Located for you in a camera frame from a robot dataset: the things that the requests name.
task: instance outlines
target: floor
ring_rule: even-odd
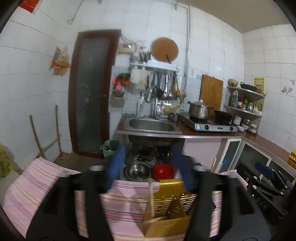
[[[72,154],[63,153],[63,157],[62,158],[58,157],[54,161],[54,163],[61,167],[69,168],[79,172],[84,172],[90,166],[100,165],[101,160],[97,158],[92,158],[92,157],[80,156],[73,153]]]

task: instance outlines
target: stainless steel sink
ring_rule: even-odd
[[[155,120],[150,118],[129,117],[124,128],[133,131],[153,133],[180,134],[181,131],[169,120]]]

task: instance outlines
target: sign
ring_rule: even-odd
[[[264,94],[264,83],[265,83],[265,78],[262,77],[254,77],[254,84],[257,88],[257,92],[260,94]]]

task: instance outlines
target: green trash bin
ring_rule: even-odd
[[[100,146],[100,149],[103,150],[104,157],[114,155],[118,149],[119,141],[117,140],[107,140],[103,145]]]

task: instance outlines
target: plastic bag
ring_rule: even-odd
[[[57,58],[54,66],[54,74],[64,75],[70,68],[69,55],[67,46],[63,48],[60,56]]]
[[[12,170],[13,165],[8,160],[3,147],[0,146],[0,177],[6,177]]]

